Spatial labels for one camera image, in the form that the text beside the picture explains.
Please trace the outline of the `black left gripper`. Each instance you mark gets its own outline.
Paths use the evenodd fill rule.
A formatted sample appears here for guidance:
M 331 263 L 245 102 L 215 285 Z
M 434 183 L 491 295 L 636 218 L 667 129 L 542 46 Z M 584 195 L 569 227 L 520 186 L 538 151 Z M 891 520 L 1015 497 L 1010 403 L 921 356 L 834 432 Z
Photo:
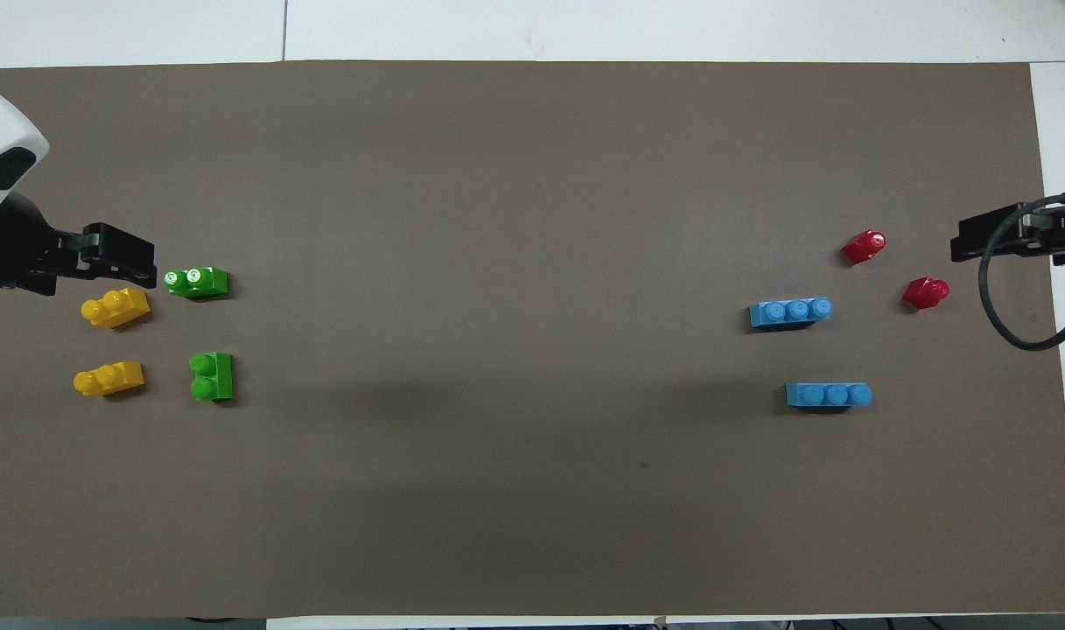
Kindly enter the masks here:
M 155 246 L 149 241 L 104 222 L 88 223 L 81 235 L 81 260 L 95 263 L 96 277 L 158 283 Z M 48 223 L 24 195 L 9 194 L 0 204 L 0 291 L 53 296 L 60 277 L 87 279 L 79 268 L 79 251 L 69 246 L 73 236 Z

